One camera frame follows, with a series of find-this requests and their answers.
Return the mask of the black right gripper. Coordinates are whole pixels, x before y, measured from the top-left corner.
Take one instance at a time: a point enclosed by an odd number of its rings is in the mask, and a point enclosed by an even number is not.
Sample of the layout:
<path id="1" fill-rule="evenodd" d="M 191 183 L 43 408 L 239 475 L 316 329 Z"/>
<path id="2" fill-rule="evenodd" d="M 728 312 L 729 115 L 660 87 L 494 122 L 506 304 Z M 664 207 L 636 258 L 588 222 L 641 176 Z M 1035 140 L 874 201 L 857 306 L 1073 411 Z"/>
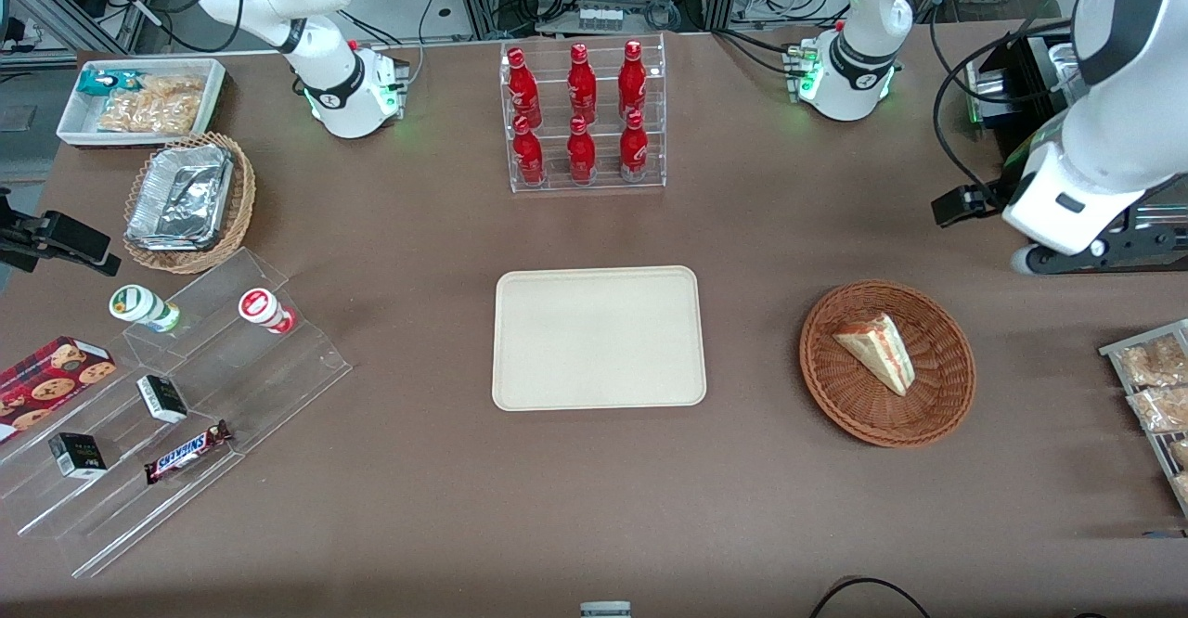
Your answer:
<path id="1" fill-rule="evenodd" d="M 43 258 L 83 265 L 105 277 L 115 277 L 122 259 L 110 253 L 110 237 L 62 212 L 43 217 L 14 212 L 10 189 L 1 190 L 1 260 L 14 270 L 34 272 Z M 42 256 L 34 233 L 42 229 Z"/>

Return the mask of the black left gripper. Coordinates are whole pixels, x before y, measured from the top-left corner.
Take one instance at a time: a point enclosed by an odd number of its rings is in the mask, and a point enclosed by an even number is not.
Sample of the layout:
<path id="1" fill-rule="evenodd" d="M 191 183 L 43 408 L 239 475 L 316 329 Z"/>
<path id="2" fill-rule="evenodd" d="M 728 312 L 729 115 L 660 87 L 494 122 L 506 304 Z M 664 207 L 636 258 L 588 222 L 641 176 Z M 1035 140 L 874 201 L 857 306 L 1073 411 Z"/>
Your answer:
<path id="1" fill-rule="evenodd" d="M 955 187 L 933 200 L 933 217 L 937 227 L 950 227 L 969 219 L 988 219 L 1004 212 L 1015 196 L 1015 183 L 988 182 Z"/>

